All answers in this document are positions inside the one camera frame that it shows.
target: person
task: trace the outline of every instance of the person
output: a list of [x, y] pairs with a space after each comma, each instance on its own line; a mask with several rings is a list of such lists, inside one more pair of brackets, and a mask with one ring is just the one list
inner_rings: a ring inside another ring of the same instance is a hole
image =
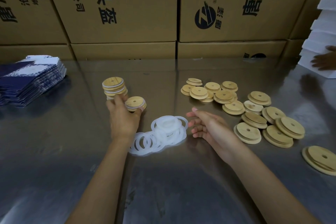
[[[129, 113], [127, 97], [107, 101], [112, 142], [66, 224], [111, 224], [115, 221], [125, 159], [138, 129], [141, 110]], [[286, 189], [264, 163], [233, 133], [225, 120], [193, 107], [187, 113], [194, 138], [205, 139], [236, 172], [267, 223], [320, 223]]]
[[326, 46], [327, 50], [331, 51], [327, 54], [316, 55], [311, 61], [313, 67], [318, 67], [319, 70], [336, 70], [336, 46]]

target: brown cardboard box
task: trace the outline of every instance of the brown cardboard box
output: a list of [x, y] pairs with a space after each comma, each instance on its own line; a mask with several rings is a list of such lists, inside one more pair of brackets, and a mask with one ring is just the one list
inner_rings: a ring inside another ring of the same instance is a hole
[[16, 62], [28, 55], [50, 55], [61, 60], [73, 60], [69, 45], [9, 45], [0, 46], [0, 63]]
[[306, 39], [310, 34], [310, 26], [318, 18], [321, 10], [317, 9], [320, 0], [306, 0], [294, 28], [289, 36], [290, 39]]
[[304, 42], [303, 39], [296, 39], [296, 40], [288, 39], [281, 57], [289, 58], [299, 56], [302, 50], [303, 42]]
[[236, 41], [213, 43], [178, 43], [177, 57], [189, 58], [263, 58], [279, 57], [286, 41]]
[[51, 0], [0, 0], [0, 44], [66, 44]]
[[176, 42], [71, 44], [77, 60], [174, 59]]
[[181, 0], [180, 42], [287, 39], [305, 0]]
[[177, 0], [54, 0], [73, 44], [176, 41]]

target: forearm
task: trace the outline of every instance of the forearm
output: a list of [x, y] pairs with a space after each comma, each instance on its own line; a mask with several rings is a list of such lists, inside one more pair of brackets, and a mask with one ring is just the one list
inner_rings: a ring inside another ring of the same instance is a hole
[[246, 146], [236, 151], [229, 165], [267, 223], [320, 223]]
[[112, 142], [66, 224], [114, 223], [127, 146]]

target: stack of wooden lids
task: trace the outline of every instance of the stack of wooden lids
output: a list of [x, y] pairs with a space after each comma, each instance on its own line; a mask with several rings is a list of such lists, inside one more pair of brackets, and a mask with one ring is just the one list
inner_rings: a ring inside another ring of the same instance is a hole
[[261, 112], [263, 110], [262, 105], [257, 105], [255, 103], [252, 103], [250, 100], [246, 100], [244, 102], [245, 112], [253, 112], [257, 115], [261, 115]]
[[208, 91], [211, 91], [212, 93], [216, 93], [217, 91], [221, 90], [221, 86], [216, 82], [208, 82], [204, 88]]
[[305, 137], [305, 128], [296, 120], [290, 117], [282, 117], [275, 119], [278, 129], [285, 135], [294, 139], [302, 139]]
[[198, 86], [191, 89], [190, 96], [195, 99], [206, 99], [209, 93], [204, 87]]
[[107, 100], [113, 99], [116, 94], [126, 95], [128, 92], [124, 79], [120, 77], [107, 78], [103, 81], [102, 85]]
[[261, 134], [259, 129], [241, 122], [233, 128], [233, 132], [237, 137], [244, 143], [247, 144], [257, 144], [261, 141]]
[[195, 86], [193, 86], [193, 85], [186, 84], [181, 88], [181, 93], [185, 96], [190, 96], [190, 91], [194, 87]]
[[272, 103], [270, 96], [260, 91], [252, 91], [247, 98], [257, 105], [269, 106]]
[[282, 133], [276, 126], [270, 125], [262, 131], [264, 138], [271, 144], [280, 148], [293, 146], [293, 138]]
[[233, 92], [231, 90], [220, 90], [220, 91], [217, 91], [214, 94], [213, 99], [217, 103], [220, 103], [220, 104], [223, 104], [223, 105], [231, 104], [236, 100], [235, 99], [235, 92]]
[[142, 111], [146, 109], [147, 104], [142, 97], [130, 97], [125, 102], [125, 107], [129, 112], [135, 112], [136, 109], [141, 108]]
[[261, 111], [263, 117], [271, 124], [275, 124], [275, 120], [277, 118], [285, 117], [286, 115], [284, 114], [283, 111], [281, 111], [278, 108], [275, 108], [273, 106], [270, 107], [265, 107]]
[[267, 120], [260, 115], [253, 112], [246, 112], [241, 116], [242, 120], [245, 121], [252, 127], [255, 128], [267, 128]]
[[232, 90], [232, 91], [238, 90], [237, 84], [234, 82], [230, 82], [230, 81], [223, 82], [220, 87], [222, 88], [222, 90]]
[[193, 85], [193, 86], [202, 86], [202, 81], [196, 78], [189, 78], [187, 80], [187, 84]]
[[213, 101], [213, 93], [208, 90], [208, 96], [205, 99], [200, 99], [203, 103], [211, 103]]
[[238, 100], [233, 101], [231, 104], [225, 104], [222, 108], [226, 113], [231, 115], [241, 115], [245, 112], [243, 103]]
[[305, 147], [302, 150], [305, 161], [316, 170], [336, 176], [336, 155], [320, 146]]

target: metal table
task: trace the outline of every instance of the metal table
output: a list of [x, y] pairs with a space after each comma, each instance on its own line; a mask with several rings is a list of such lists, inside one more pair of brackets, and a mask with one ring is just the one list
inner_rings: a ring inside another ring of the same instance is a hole
[[[306, 128], [289, 149], [265, 139], [248, 145], [324, 223], [336, 222], [336, 177], [302, 158], [305, 146], [336, 152], [336, 81], [292, 61], [272, 59], [125, 60], [65, 62], [68, 77], [23, 109], [0, 108], [0, 223], [65, 222], [99, 166], [110, 139], [102, 81], [124, 78], [130, 96], [147, 102], [139, 131], [163, 115], [192, 106], [224, 117], [221, 105], [181, 94], [187, 78], [233, 81], [240, 101], [260, 90]], [[232, 169], [201, 139], [147, 157], [128, 156], [117, 223], [264, 223]]]

